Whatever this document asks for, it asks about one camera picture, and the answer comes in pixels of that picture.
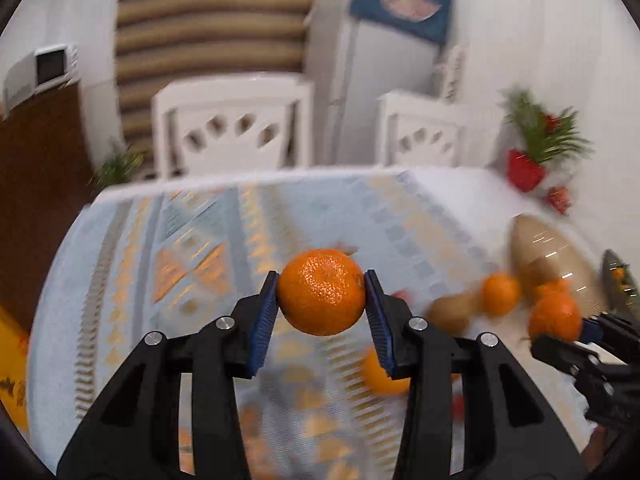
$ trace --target potted plant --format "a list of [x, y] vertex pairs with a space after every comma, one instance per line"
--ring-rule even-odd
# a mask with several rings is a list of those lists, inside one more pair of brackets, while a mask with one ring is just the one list
[[506, 109], [507, 122], [518, 127], [525, 143], [523, 152], [509, 150], [507, 176], [523, 192], [542, 181], [549, 161], [576, 159], [593, 151], [591, 141], [575, 129], [578, 112], [571, 108], [554, 116], [535, 103], [529, 91], [515, 90], [507, 94]]
[[101, 167], [95, 172], [94, 181], [98, 189], [103, 190], [114, 184], [126, 184], [130, 182], [135, 171], [140, 167], [144, 156], [142, 153], [131, 151], [118, 152], [114, 150], [113, 155], [103, 162]]

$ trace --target striped curtain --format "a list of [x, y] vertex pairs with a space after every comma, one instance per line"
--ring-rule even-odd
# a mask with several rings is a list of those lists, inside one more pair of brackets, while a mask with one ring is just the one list
[[312, 0], [120, 0], [116, 82], [128, 145], [153, 173], [150, 100], [171, 81], [300, 72]]

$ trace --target artificial plant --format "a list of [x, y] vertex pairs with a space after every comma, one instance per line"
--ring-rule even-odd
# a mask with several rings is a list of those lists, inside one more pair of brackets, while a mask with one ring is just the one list
[[113, 155], [103, 162], [101, 167], [95, 172], [94, 181], [99, 189], [104, 189], [115, 184], [126, 184], [130, 182], [133, 174], [140, 167], [144, 156], [142, 153], [131, 151], [118, 152], [114, 150]]
[[591, 141], [575, 129], [578, 112], [565, 108], [560, 114], [550, 114], [533, 101], [528, 90], [506, 93], [507, 122], [515, 124], [525, 141], [525, 154], [536, 164], [553, 159], [580, 158], [593, 150]]

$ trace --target wooden cabinet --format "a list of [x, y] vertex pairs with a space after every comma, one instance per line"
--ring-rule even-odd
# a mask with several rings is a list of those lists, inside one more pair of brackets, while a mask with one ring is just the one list
[[29, 331], [60, 242], [91, 200], [78, 85], [0, 122], [0, 305]]

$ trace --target microwave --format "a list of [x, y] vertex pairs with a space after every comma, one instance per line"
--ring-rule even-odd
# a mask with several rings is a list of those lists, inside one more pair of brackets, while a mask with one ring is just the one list
[[34, 50], [13, 65], [4, 78], [2, 110], [12, 108], [41, 92], [78, 80], [78, 50], [57, 44]]

